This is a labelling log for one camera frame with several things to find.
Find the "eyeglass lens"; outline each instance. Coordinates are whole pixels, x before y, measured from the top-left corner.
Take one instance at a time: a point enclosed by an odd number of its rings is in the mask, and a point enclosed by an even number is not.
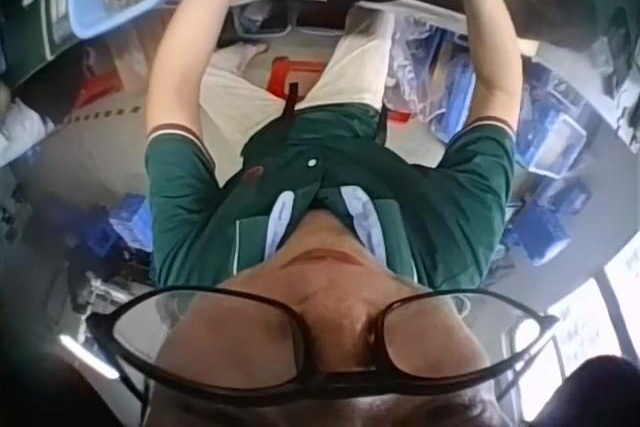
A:
[[[524,318],[484,294],[443,295],[400,304],[387,313],[383,334],[398,369],[444,378],[513,355],[502,348],[502,334]],[[302,336],[287,311],[221,293],[161,293],[125,313],[114,336],[165,372],[217,388],[282,385],[296,377],[302,362]]]
[[[446,378],[489,367],[512,355],[506,334],[526,314],[484,294],[410,301],[389,312],[385,345],[397,368],[425,378]],[[540,332],[537,323],[535,337]]]
[[[288,314],[230,295],[160,294],[123,315],[114,336],[142,360],[211,387],[275,387],[298,371],[299,334]]]

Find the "red logo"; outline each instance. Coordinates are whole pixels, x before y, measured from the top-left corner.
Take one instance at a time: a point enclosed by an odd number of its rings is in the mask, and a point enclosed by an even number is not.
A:
[[[252,167],[247,170],[247,172],[242,176],[243,182],[255,182],[264,172],[264,167],[258,165],[256,167]]]

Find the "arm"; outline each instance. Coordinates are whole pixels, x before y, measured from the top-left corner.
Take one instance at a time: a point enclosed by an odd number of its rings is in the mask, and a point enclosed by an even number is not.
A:
[[[522,60],[515,28],[503,0],[463,0],[477,84],[467,125],[482,119],[518,128]]]
[[[183,0],[162,39],[151,72],[147,133],[161,125],[186,127],[197,137],[202,76],[215,50],[231,0]]]

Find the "window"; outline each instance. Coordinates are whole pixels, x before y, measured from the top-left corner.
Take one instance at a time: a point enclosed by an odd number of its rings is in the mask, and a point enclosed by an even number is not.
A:
[[[516,349],[522,349],[535,340],[536,327],[533,320],[525,320],[518,327]],[[553,392],[561,383],[560,364],[553,343],[549,343],[518,384],[522,417],[527,421],[533,420],[549,400],[549,392]]]
[[[640,352],[640,249],[626,260],[609,264],[605,273],[620,303],[629,336],[636,351]]]
[[[561,319],[550,342],[523,375],[518,391],[522,417],[532,421],[565,376],[584,361],[603,354],[620,355],[620,346],[607,306],[595,280],[583,284],[549,309]],[[518,326],[515,347],[530,341],[527,321]]]

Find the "eyeglasses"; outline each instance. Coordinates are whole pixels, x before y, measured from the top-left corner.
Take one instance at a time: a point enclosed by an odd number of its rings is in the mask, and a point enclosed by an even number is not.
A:
[[[496,356],[500,332],[527,318],[538,326],[531,344],[507,358]],[[374,368],[357,372],[321,371],[318,339],[304,319],[285,304],[244,292],[164,289],[111,314],[92,314],[87,325],[142,402],[148,401],[148,386],[154,384],[223,405],[264,407],[302,399],[433,396],[472,388],[538,351],[557,321],[493,292],[415,295],[380,312],[372,329]],[[469,342],[494,353],[488,366],[459,348]],[[143,378],[142,385],[132,372]]]

